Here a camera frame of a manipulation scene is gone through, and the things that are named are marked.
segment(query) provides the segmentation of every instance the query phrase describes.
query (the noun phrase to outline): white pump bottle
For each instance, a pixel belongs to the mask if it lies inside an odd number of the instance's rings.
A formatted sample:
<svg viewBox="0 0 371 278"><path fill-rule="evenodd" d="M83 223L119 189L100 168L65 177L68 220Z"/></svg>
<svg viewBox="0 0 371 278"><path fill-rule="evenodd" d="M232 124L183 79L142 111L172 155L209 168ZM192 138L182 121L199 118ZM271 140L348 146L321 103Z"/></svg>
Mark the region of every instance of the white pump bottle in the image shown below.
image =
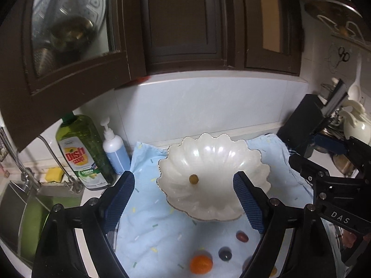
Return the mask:
<svg viewBox="0 0 371 278"><path fill-rule="evenodd" d="M122 175L124 171L130 170L130 158L125 149L122 138L115 135L108 127L109 117L101 121L101 126L104 126L103 150L105 151L109 161L111 162L115 172Z"/></svg>

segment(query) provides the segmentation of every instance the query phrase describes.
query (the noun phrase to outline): kitchen sink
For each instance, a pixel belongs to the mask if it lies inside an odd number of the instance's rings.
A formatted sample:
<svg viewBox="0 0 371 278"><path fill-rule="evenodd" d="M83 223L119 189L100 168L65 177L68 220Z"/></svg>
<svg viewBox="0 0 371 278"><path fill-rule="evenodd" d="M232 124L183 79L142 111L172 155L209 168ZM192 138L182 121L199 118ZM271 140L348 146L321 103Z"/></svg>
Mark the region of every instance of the kitchen sink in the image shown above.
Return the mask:
<svg viewBox="0 0 371 278"><path fill-rule="evenodd" d="M0 202L0 238L32 268L38 240L51 208L80 206L83 192L76 194L63 184L50 183L36 193L25 194L9 182Z"/></svg>

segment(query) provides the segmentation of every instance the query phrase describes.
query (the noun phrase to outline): small brown ball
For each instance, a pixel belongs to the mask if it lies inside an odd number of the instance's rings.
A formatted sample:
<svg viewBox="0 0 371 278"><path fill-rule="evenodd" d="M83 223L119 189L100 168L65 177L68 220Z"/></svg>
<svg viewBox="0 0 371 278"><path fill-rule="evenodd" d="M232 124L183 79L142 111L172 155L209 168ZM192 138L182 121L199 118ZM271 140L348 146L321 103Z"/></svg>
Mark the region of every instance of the small brown ball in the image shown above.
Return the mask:
<svg viewBox="0 0 371 278"><path fill-rule="evenodd" d="M198 176L196 174L191 174L189 176L189 182L193 185L196 185L198 183Z"/></svg>
<svg viewBox="0 0 371 278"><path fill-rule="evenodd" d="M242 242L248 242L249 241L249 237L244 232L242 232L242 231L238 231L237 232L236 238L239 241L242 241Z"/></svg>

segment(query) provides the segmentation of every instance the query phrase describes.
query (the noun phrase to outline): kitchen cabinet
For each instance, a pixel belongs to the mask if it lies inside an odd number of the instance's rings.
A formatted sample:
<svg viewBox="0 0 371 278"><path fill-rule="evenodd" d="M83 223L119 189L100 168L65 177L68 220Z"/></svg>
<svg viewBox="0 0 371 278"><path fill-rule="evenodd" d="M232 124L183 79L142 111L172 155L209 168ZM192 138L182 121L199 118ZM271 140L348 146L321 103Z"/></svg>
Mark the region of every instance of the kitchen cabinet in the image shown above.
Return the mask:
<svg viewBox="0 0 371 278"><path fill-rule="evenodd" d="M140 0L17 0L0 26L0 110L19 150L145 75L138 13Z"/></svg>
<svg viewBox="0 0 371 278"><path fill-rule="evenodd" d="M223 55L223 0L141 0L149 73L217 69Z"/></svg>
<svg viewBox="0 0 371 278"><path fill-rule="evenodd" d="M297 0L141 0L141 10L147 73L300 73Z"/></svg>
<svg viewBox="0 0 371 278"><path fill-rule="evenodd" d="M298 76L303 38L298 0L233 0L233 4L235 68Z"/></svg>

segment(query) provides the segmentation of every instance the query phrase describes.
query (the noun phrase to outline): bottle label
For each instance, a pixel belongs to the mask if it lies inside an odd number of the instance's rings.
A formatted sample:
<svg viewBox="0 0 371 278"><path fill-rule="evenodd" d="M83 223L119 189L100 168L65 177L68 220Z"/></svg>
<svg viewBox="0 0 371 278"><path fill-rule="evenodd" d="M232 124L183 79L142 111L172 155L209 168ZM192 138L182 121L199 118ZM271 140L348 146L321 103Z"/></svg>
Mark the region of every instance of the bottle label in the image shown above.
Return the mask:
<svg viewBox="0 0 371 278"><path fill-rule="evenodd" d="M100 188L108 185L94 159L78 137L63 139L59 141L59 146L75 175L86 188Z"/></svg>
<svg viewBox="0 0 371 278"><path fill-rule="evenodd" d="M117 174L122 175L124 171L130 170L130 158L124 145L121 146L117 151L113 153L106 153L106 155Z"/></svg>

